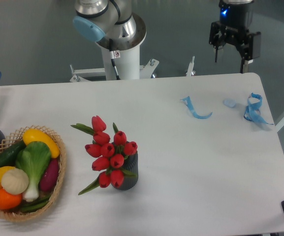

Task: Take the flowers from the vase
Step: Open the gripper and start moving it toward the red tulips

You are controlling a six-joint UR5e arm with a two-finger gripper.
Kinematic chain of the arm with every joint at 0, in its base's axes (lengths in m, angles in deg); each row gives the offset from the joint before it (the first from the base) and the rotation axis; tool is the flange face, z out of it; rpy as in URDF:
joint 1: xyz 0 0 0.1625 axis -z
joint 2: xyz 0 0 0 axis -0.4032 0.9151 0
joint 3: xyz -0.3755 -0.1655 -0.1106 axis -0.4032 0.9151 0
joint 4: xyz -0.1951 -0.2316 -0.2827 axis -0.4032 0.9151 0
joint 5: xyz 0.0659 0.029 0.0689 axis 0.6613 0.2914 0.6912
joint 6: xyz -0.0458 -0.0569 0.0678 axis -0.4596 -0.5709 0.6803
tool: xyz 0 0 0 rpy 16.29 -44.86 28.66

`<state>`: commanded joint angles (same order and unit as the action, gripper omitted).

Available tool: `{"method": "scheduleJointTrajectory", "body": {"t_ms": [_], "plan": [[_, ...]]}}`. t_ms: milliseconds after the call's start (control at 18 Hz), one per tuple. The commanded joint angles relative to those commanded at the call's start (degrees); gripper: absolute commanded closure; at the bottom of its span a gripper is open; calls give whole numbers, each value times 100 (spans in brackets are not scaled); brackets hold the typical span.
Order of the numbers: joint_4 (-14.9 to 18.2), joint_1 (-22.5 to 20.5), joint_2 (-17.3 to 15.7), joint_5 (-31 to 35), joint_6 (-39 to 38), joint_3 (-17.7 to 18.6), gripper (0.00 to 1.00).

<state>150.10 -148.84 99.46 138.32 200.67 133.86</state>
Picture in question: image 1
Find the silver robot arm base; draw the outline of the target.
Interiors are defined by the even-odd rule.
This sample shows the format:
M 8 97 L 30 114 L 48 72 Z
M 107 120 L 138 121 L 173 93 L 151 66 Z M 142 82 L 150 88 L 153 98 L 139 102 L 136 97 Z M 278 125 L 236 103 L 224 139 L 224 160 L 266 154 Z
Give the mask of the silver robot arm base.
M 130 0 L 77 0 L 73 26 L 91 42 L 109 51 L 139 46 L 146 37 L 146 26 L 132 11 Z

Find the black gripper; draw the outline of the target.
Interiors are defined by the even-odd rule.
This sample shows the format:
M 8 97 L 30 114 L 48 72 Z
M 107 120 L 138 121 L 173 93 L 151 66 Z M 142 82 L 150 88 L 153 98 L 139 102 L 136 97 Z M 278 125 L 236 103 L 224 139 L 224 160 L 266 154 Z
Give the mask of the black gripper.
M 209 44 L 218 50 L 226 44 L 236 48 L 241 56 L 240 73 L 248 73 L 248 59 L 260 57 L 261 33 L 250 32 L 253 17 L 253 0 L 220 0 L 220 18 L 211 23 Z

